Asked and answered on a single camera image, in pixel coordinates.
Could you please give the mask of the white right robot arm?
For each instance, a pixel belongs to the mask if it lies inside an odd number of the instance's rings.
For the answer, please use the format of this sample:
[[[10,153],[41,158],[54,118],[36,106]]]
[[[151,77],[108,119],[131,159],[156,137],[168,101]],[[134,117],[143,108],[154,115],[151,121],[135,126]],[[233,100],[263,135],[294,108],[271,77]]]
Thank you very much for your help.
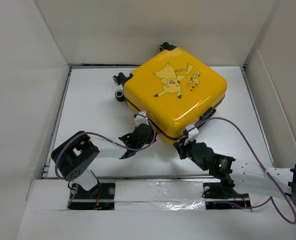
[[[173,146],[181,160],[190,159],[220,181],[217,186],[206,187],[205,198],[224,200],[242,194],[276,198],[287,196],[296,206],[296,164],[292,168],[261,167],[215,153],[204,142],[196,140],[183,139]]]

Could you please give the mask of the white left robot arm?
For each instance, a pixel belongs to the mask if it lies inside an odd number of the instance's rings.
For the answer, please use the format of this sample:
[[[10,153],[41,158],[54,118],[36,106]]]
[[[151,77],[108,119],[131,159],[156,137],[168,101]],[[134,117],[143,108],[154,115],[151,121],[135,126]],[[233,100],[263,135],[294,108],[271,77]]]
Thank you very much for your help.
[[[82,190],[88,198],[95,198],[101,184],[89,166],[95,159],[128,159],[148,148],[156,141],[156,132],[146,124],[136,126],[131,133],[118,138],[117,142],[85,131],[79,131],[55,148],[51,159],[55,174],[67,182],[73,182],[75,191]]]

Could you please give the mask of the yellow hard-shell suitcase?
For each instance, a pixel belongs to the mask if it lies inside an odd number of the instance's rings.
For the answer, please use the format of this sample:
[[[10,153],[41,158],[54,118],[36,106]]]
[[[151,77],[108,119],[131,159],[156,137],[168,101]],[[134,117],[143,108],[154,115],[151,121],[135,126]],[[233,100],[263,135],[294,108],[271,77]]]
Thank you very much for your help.
[[[158,54],[133,70],[112,77],[123,100],[145,111],[160,138],[173,144],[191,124],[210,118],[223,101],[227,81],[184,49],[164,42]]]

